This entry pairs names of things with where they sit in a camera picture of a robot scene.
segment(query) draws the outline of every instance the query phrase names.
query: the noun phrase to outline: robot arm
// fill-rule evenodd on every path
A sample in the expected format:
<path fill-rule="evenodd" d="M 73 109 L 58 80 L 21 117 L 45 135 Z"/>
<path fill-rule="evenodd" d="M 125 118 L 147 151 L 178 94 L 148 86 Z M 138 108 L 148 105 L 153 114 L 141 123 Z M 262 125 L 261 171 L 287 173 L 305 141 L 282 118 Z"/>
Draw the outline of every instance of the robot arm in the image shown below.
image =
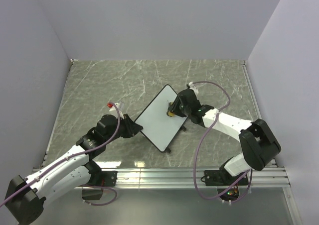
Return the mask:
<path fill-rule="evenodd" d="M 93 161 L 105 151 L 105 146 L 101 144 L 119 137 L 133 137 L 143 129 L 120 110 L 118 126 L 116 109 L 112 105 L 109 107 L 110 114 L 104 115 L 96 127 L 90 129 L 60 158 L 25 179 L 18 175 L 10 181 L 6 199 L 25 187 L 5 204 L 20 225 L 35 221 L 43 212 L 43 207 L 75 187 L 83 184 L 103 185 L 105 178 L 102 170 Z"/>
<path fill-rule="evenodd" d="M 212 106 L 202 105 L 197 94 L 193 83 L 187 85 L 187 89 L 178 93 L 174 102 L 169 104 L 167 115 L 188 116 L 193 123 L 207 128 L 218 119 L 214 129 L 240 142 L 243 153 L 230 158 L 220 167 L 222 178 L 231 180 L 231 177 L 251 168 L 261 171 L 279 154 L 281 147 L 264 120 L 249 121 L 220 113 Z"/>

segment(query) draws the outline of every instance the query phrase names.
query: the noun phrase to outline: cable clip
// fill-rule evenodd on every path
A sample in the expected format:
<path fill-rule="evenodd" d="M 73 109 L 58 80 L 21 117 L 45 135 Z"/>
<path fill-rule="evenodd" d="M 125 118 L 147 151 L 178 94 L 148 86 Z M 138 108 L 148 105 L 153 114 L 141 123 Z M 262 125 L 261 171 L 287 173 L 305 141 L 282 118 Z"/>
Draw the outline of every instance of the cable clip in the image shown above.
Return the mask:
<path fill-rule="evenodd" d="M 196 86 L 194 86 L 193 82 L 188 83 L 187 88 L 193 90 L 195 92 L 195 95 L 198 95 L 198 89 Z"/>

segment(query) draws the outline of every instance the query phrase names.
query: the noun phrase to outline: yellow stylus tip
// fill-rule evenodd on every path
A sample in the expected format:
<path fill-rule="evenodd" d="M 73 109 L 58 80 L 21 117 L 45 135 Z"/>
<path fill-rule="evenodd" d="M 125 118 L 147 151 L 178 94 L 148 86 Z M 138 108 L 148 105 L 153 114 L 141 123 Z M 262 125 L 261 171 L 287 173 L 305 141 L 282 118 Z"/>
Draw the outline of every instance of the yellow stylus tip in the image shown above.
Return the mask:
<path fill-rule="evenodd" d="M 175 116 L 175 114 L 172 113 L 172 112 L 167 112 L 167 115 L 170 116 L 170 117 L 174 117 Z"/>

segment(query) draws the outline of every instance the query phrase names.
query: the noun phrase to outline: marble surface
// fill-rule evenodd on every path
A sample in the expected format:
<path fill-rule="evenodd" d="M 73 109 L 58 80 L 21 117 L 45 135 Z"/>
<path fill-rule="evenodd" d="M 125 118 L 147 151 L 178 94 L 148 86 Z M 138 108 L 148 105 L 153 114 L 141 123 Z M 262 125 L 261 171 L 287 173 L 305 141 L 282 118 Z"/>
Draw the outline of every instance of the marble surface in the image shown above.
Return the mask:
<path fill-rule="evenodd" d="M 125 103 L 123 112 L 134 120 L 165 84 L 175 91 L 185 89 L 190 81 L 211 80 L 223 86 L 232 103 L 224 112 L 255 120 L 243 68 L 238 60 L 117 60 L 75 61 L 71 67 L 47 160 L 52 162 L 65 153 L 106 114 L 108 101 Z M 216 108 L 227 97 L 213 85 L 199 87 L 199 100 Z M 188 167 L 193 165 L 195 149 L 205 128 L 187 121 L 187 131 L 180 132 L 170 145 L 171 154 L 160 153 L 140 133 L 130 139 L 119 138 L 95 161 L 104 167 Z M 239 142 L 218 131 L 204 141 L 198 166 L 220 166 L 240 153 Z"/>

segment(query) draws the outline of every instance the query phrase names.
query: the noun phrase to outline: tablet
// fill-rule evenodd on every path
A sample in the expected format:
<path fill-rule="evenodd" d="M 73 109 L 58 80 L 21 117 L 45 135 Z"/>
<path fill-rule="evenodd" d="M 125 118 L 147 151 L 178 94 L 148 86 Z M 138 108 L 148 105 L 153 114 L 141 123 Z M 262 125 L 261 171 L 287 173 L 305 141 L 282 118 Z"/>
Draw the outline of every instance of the tablet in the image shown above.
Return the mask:
<path fill-rule="evenodd" d="M 176 96 L 174 89 L 165 85 L 135 120 L 135 123 L 143 126 L 141 133 L 144 137 L 161 152 L 166 150 L 187 119 L 166 115 L 168 103 L 173 102 Z"/>

